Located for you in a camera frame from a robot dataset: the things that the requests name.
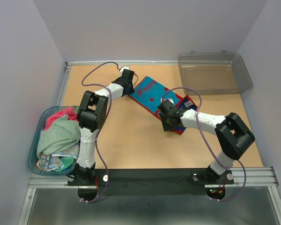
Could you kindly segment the red blue cat towel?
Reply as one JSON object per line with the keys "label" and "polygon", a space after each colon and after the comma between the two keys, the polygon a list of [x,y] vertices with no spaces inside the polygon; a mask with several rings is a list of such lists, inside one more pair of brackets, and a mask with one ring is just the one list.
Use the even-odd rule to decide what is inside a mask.
{"label": "red blue cat towel", "polygon": [[173,91],[166,94],[167,91],[169,91],[167,87],[163,86],[153,78],[145,76],[145,78],[143,78],[143,80],[134,88],[134,93],[130,94],[129,97],[158,119],[160,119],[160,110],[158,109],[158,106],[161,104],[162,99],[170,100],[178,109],[183,106],[189,106],[194,110],[197,109],[197,106],[188,95],[181,97]]}

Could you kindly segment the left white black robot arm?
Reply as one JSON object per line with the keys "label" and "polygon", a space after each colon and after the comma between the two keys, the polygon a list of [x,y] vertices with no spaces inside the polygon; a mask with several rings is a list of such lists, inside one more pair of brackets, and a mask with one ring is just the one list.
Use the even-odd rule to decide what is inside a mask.
{"label": "left white black robot arm", "polygon": [[107,107],[114,99],[134,93],[134,72],[125,66],[120,69],[120,77],[107,87],[83,94],[77,120],[79,122],[81,139],[79,156],[74,170],[68,176],[69,186],[89,186],[95,180],[95,146],[100,129],[103,127],[108,110]]}

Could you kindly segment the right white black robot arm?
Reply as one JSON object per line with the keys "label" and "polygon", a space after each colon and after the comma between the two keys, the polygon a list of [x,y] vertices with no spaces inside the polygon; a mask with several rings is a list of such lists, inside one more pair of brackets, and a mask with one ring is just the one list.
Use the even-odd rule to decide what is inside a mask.
{"label": "right white black robot arm", "polygon": [[[164,100],[158,106],[164,131],[175,128],[196,128],[214,157],[205,172],[197,175],[198,181],[214,184],[223,178],[223,174],[241,158],[255,142],[255,136],[241,117],[231,112],[227,116],[211,115],[199,112],[199,107],[182,106],[177,108],[170,100]],[[204,132],[217,137],[221,152],[215,155],[208,144]]]}

